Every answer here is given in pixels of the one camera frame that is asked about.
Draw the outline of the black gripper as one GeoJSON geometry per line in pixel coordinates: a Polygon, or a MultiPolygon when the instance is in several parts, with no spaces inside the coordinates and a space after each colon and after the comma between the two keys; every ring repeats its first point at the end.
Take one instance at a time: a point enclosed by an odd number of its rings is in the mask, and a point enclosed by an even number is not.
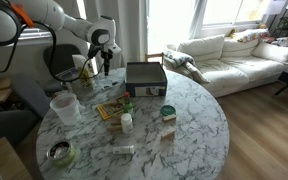
{"type": "Polygon", "coordinates": [[[109,75],[109,65],[110,65],[110,60],[113,57],[113,52],[111,50],[108,51],[101,51],[101,57],[104,60],[104,75],[108,76],[109,75]]]}

